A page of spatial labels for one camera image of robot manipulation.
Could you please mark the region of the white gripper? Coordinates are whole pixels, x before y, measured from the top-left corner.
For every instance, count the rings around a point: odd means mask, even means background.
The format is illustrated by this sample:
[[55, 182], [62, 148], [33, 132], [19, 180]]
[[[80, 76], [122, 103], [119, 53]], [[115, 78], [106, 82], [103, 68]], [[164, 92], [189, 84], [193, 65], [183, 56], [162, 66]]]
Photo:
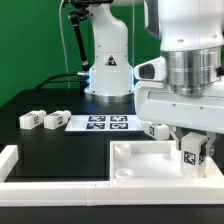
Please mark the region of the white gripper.
[[180, 127], [208, 131], [206, 155], [213, 157], [217, 134], [224, 134], [224, 77], [204, 87], [202, 95], [179, 95], [165, 83], [166, 62], [163, 57], [134, 68], [138, 82], [134, 91], [135, 112], [141, 121], [169, 125], [169, 132], [181, 150]]

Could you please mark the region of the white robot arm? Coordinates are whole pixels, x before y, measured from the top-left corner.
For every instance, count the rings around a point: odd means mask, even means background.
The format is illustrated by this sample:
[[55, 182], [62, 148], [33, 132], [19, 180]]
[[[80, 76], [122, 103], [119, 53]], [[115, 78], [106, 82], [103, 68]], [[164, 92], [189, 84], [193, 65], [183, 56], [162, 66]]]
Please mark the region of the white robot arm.
[[85, 93], [100, 101], [134, 96], [146, 134], [165, 140], [176, 128], [224, 134], [224, 0], [137, 0], [160, 56], [131, 68], [127, 30], [110, 5], [90, 8], [95, 62]]

